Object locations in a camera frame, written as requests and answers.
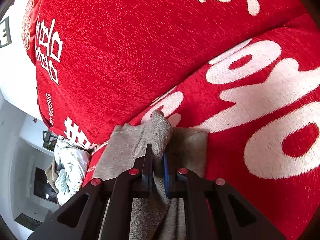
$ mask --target red fabric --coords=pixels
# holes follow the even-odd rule
[[[298,0],[252,1],[43,0],[36,66],[50,129],[102,143],[209,59],[305,13]]]
[[[38,20],[39,7],[42,0],[29,0],[23,16],[21,38],[26,52],[32,63],[36,64],[35,34]]]
[[[91,161],[90,161],[90,166],[88,167],[87,173],[84,177],[84,181],[82,183],[82,187],[84,187],[91,179],[93,176],[93,172],[96,168],[96,165],[104,151],[104,149],[106,148],[106,146],[102,147],[101,149],[99,149],[97,152],[95,152],[92,157],[91,157]]]
[[[248,49],[259,41],[267,43]],[[205,64],[130,123],[146,121],[158,108],[177,126],[211,131],[206,178],[226,179],[288,239],[297,239],[320,199],[319,42],[309,15],[300,16],[253,38],[231,59]],[[254,72],[276,48],[280,55]],[[254,66],[244,67],[254,55]]]

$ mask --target red chenille fabric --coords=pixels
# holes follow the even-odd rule
[[[52,131],[92,147],[208,60],[305,8],[299,0],[43,0],[39,13],[40,111]]]
[[[28,1],[22,22],[21,38],[23,41],[24,48],[26,49],[26,52],[34,65],[36,65],[36,23],[38,20],[39,7],[41,5],[41,2],[42,0]]]
[[[207,130],[205,177],[297,239],[320,202],[319,43],[310,16],[297,17],[210,60],[130,123],[161,109],[173,126]]]

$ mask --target white wall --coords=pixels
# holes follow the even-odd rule
[[[15,0],[3,18],[9,16],[12,44],[0,49],[0,89],[11,104],[42,120],[37,105],[36,67],[21,40],[22,19],[27,3],[28,0]]]
[[[31,233],[13,220],[10,198],[11,163],[25,117],[23,111],[4,101],[0,109],[0,214],[18,240],[27,239]]]
[[[2,93],[0,91],[0,109],[2,107],[3,102],[4,102],[4,97],[3,97],[3,95],[2,95]]]
[[[33,116],[27,114],[21,132],[20,137],[23,138],[32,147],[45,152],[48,155],[53,156],[53,152],[43,148],[42,131],[47,131],[48,128],[45,126],[44,122],[38,120],[36,123],[33,122]]]
[[[57,204],[33,195],[35,168],[45,170],[52,156],[31,147],[19,135],[27,114],[4,101],[0,109],[0,214],[18,240],[26,240],[31,230],[14,219],[24,213],[43,222]]]

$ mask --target red button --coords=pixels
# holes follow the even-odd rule
[[[178,172],[179,172],[180,174],[182,174],[182,175],[185,175],[185,174],[188,173],[188,169],[186,169],[186,168],[179,168],[179,169],[178,169]]]
[[[226,181],[224,179],[216,179],[216,184],[219,185],[219,186],[223,186],[225,185]]]
[[[137,175],[138,173],[139,173],[138,169],[132,168],[132,169],[129,170],[129,174],[130,175]]]
[[[101,183],[101,179],[99,179],[99,178],[95,178],[95,179],[91,180],[91,184],[94,186],[98,186],[98,185],[100,185],[100,183]]]

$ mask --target grey towel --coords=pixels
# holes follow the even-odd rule
[[[134,199],[130,240],[185,239],[185,220],[182,199],[165,197],[162,155],[177,156],[181,167],[204,176],[207,133],[187,128],[172,129],[161,111],[154,111],[150,121],[133,127],[116,126],[102,154],[93,177],[103,180],[117,177],[131,168],[134,160],[144,156],[147,144],[154,152],[153,191],[149,199]]]

